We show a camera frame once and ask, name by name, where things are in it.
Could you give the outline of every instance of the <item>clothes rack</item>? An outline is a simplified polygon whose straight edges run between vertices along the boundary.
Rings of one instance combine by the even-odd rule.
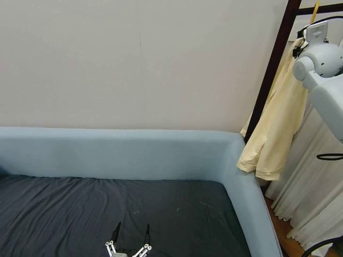
[[[278,31],[277,38],[274,43],[274,47],[271,53],[271,57],[268,62],[266,72],[263,77],[263,81],[256,99],[255,106],[250,118],[250,123],[247,129],[247,133],[244,137],[245,143],[249,141],[267,101],[269,91],[272,87],[274,77],[276,75],[279,63],[282,58],[282,54],[286,47],[289,34],[292,30],[295,18],[300,15],[309,15],[313,13],[314,7],[300,9],[301,0],[288,0],[284,17]],[[343,11],[343,3],[331,4],[320,6],[317,13],[330,13]]]

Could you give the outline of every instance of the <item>mattress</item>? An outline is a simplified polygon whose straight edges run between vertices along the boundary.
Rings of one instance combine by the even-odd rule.
[[[1,256],[133,254],[150,225],[149,257],[250,256],[225,188],[216,182],[0,177]]]

